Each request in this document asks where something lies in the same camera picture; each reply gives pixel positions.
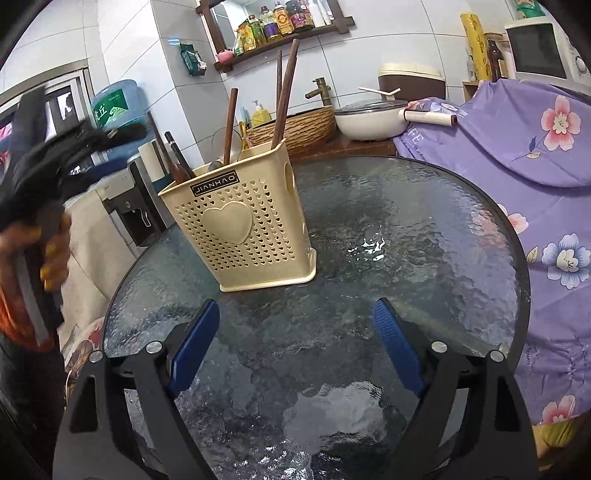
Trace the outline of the person left hand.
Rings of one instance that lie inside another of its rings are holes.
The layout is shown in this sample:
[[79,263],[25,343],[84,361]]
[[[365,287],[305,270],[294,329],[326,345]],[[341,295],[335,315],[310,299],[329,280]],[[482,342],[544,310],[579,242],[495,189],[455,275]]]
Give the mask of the person left hand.
[[68,277],[71,218],[63,208],[34,225],[1,233],[1,333],[33,351],[47,351],[63,324],[61,288]]

